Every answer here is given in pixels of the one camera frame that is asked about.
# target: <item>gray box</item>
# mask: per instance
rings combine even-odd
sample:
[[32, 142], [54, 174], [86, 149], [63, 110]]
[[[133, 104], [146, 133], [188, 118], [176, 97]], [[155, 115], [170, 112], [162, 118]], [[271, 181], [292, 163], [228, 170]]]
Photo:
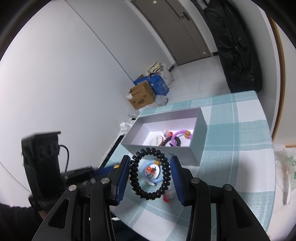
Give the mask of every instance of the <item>gray box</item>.
[[192, 139], [186, 139], [179, 135], [180, 147], [155, 146], [170, 159], [178, 156], [182, 166], [199, 166], [207, 136], [207, 125], [200, 108], [180, 110], [168, 113], [139, 117], [130, 131], [125, 135], [121, 144], [132, 154], [141, 148], [149, 146], [150, 140], [157, 136], [163, 136], [162, 130], [166, 129], [176, 133], [179, 130], [189, 130]]

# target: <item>checkered tablecloth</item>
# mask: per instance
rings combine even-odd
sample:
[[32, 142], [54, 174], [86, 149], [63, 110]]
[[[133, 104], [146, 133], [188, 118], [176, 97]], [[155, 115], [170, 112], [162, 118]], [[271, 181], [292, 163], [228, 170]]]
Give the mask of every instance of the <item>checkered tablecloth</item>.
[[[208, 185], [235, 187], [263, 228], [267, 231], [275, 196], [275, 160], [270, 130], [254, 91], [184, 101], [145, 109], [140, 116], [201, 107], [208, 125], [205, 148], [199, 169], [190, 168]], [[108, 162], [120, 162], [129, 153], [119, 145]], [[155, 191], [141, 182], [142, 188]], [[140, 199], [127, 184], [118, 207], [111, 207], [119, 219], [149, 240], [186, 240], [191, 207], [173, 198]], [[215, 206], [212, 205], [212, 240], [216, 240]]]

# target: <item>door handle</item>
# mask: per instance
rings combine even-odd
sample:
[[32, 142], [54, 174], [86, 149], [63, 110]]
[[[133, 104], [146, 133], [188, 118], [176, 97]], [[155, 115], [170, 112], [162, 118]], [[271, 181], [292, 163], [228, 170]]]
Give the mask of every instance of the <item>door handle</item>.
[[184, 18], [186, 18], [187, 21], [190, 21], [190, 18], [188, 17], [188, 15], [185, 12], [183, 12], [183, 16], [181, 16], [180, 19], [184, 19]]

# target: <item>white floor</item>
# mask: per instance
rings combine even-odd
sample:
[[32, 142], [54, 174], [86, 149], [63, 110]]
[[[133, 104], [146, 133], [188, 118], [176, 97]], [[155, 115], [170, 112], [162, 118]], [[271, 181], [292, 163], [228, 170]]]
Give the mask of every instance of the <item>white floor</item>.
[[177, 66], [171, 73], [175, 84], [167, 94], [169, 104], [230, 93], [219, 56]]

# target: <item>brown cardboard box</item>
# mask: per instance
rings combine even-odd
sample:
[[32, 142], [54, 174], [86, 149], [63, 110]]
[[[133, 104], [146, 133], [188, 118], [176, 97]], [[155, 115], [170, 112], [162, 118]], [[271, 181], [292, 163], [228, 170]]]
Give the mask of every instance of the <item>brown cardboard box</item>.
[[151, 89], [147, 81], [144, 81], [131, 88], [126, 96], [128, 101], [137, 110], [155, 101], [155, 93]]

